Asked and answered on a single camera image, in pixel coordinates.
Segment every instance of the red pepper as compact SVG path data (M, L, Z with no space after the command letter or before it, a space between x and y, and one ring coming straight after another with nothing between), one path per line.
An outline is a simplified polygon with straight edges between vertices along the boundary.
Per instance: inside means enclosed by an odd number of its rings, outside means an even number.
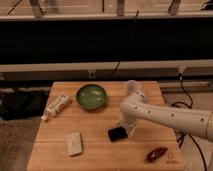
M154 162L155 160L163 156L167 150L167 147L158 147L147 154L145 161Z

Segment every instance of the wooden table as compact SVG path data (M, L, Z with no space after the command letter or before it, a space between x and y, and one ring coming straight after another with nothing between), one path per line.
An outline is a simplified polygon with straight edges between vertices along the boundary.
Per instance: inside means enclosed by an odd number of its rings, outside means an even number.
M108 94L103 108L93 112L81 109L75 95L88 82L55 82L48 103L61 93L71 96L72 103L56 118L41 122L28 170L42 171L141 171L183 170L183 160L172 129L140 120L130 139L111 143L107 131L120 114L119 104L125 98L124 82L93 82L101 85ZM164 105L157 82L141 82L147 103ZM69 157L66 134L79 131L83 140L83 154ZM168 147L166 154L154 163L146 163L146 154L152 149Z

